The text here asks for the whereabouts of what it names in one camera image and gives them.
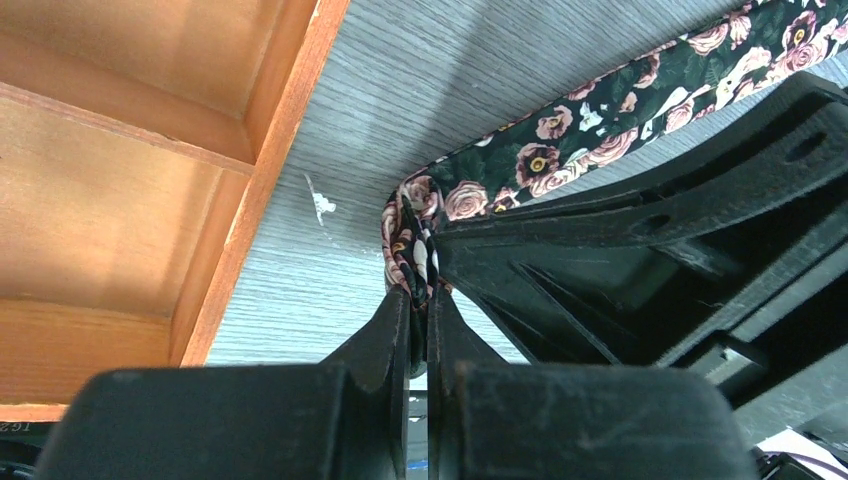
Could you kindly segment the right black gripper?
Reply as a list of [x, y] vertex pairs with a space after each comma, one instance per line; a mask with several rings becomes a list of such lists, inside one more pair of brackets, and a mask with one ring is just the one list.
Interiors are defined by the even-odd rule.
[[847, 344], [847, 95], [793, 75], [656, 168], [436, 247], [529, 361], [682, 363], [742, 407]]

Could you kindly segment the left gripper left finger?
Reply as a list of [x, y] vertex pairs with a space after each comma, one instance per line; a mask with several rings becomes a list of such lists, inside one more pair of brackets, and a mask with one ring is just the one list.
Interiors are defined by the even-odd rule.
[[410, 300], [400, 288], [316, 364], [92, 377], [39, 479], [402, 479]]

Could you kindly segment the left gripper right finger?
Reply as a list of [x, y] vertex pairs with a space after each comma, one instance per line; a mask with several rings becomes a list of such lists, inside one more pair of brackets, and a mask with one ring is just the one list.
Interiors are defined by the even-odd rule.
[[428, 305], [433, 479], [754, 479], [729, 404], [667, 368], [506, 362], [452, 296]]

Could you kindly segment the black pink floral tie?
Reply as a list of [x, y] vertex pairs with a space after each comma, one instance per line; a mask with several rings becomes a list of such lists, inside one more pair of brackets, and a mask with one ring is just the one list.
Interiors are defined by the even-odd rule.
[[425, 306], [450, 222], [541, 197], [846, 48], [843, 1], [748, 1], [441, 156], [384, 207], [386, 285]]

